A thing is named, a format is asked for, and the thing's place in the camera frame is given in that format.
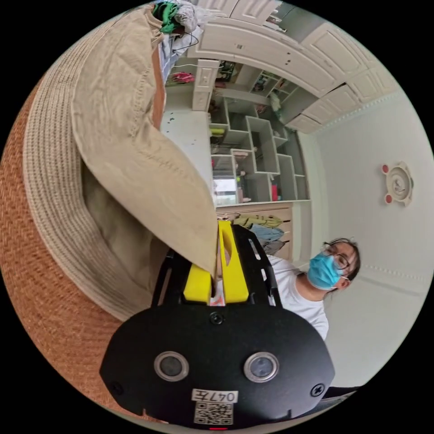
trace white desk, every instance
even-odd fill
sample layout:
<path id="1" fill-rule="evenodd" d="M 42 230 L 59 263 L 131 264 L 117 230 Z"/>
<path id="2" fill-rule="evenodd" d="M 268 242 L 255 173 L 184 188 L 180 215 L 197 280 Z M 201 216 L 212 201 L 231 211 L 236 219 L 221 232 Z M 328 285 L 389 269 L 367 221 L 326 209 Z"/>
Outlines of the white desk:
<path id="1" fill-rule="evenodd" d="M 163 114 L 160 130 L 186 154 L 207 183 L 212 194 L 211 147 L 207 113 L 168 109 Z"/>

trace blue face mask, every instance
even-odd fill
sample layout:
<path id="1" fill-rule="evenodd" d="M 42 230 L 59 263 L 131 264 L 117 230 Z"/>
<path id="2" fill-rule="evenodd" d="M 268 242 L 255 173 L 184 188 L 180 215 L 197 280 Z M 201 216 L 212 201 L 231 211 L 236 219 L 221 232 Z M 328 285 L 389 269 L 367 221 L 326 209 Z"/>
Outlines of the blue face mask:
<path id="1" fill-rule="evenodd" d="M 336 267 L 332 255 L 319 253 L 310 260 L 307 279 L 315 288 L 328 291 L 338 283 L 342 273 L 343 271 Z"/>

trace crown molding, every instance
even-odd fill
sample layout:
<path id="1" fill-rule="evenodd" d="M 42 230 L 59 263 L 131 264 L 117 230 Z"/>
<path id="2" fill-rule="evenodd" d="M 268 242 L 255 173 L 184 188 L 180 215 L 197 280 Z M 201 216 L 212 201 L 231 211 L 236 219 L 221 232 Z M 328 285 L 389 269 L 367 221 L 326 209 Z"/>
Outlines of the crown molding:
<path id="1" fill-rule="evenodd" d="M 362 107 L 360 107 L 360 108 L 358 108 L 352 112 L 346 113 L 346 114 L 340 116 L 339 118 L 333 119 L 332 121 L 330 121 L 329 123 L 324 125 L 322 128 L 317 130 L 314 134 L 315 135 L 321 134 L 324 131 L 327 131 L 331 128 L 334 128 L 337 124 L 340 124 L 344 121 L 349 121 L 351 119 L 354 119 L 354 118 L 356 118 L 362 114 L 368 113 L 368 112 L 376 109 L 379 105 L 387 104 L 387 103 L 394 101 L 394 100 L 396 100 L 400 97 L 403 97 L 403 96 L 406 97 L 406 94 L 404 93 L 404 91 L 398 90 L 398 91 L 395 91 L 391 94 L 384 95 L 380 98 L 374 99 L 373 101 L 370 101 L 369 103 L 364 104 Z"/>

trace yellow plastic part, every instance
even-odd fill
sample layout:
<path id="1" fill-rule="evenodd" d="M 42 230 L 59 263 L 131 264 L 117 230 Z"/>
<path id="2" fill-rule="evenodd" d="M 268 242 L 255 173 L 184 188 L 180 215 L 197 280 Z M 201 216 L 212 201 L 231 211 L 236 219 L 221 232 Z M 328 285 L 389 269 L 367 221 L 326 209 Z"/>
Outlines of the yellow plastic part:
<path id="1" fill-rule="evenodd" d="M 192 264 L 184 288 L 184 297 L 188 302 L 206 303 L 209 306 L 211 298 L 211 274 Z"/>
<path id="2" fill-rule="evenodd" d="M 219 220 L 218 229 L 225 303 L 246 302 L 249 297 L 249 290 L 247 289 L 240 257 L 236 249 L 231 222 Z M 228 264 L 226 264 L 225 250 L 230 256 Z"/>

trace screw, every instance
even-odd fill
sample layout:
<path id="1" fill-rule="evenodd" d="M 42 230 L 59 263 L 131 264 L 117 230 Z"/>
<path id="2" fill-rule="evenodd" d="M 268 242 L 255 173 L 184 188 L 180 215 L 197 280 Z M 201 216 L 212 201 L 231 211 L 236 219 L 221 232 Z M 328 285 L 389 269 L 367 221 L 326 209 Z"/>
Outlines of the screw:
<path id="1" fill-rule="evenodd" d="M 311 396 L 313 396 L 314 398 L 316 398 L 317 396 L 321 395 L 323 393 L 323 391 L 325 390 L 325 386 L 324 384 L 320 383 L 317 384 L 316 386 L 314 386 L 311 390 Z"/>
<path id="2" fill-rule="evenodd" d="M 117 381 L 113 381 L 110 384 L 110 389 L 115 395 L 123 394 L 123 387 Z"/>
<path id="3" fill-rule="evenodd" d="M 223 321 L 225 320 L 223 315 L 220 315 L 217 312 L 213 312 L 210 316 L 209 316 L 209 320 L 211 321 L 211 324 L 214 324 L 216 326 L 223 324 Z"/>

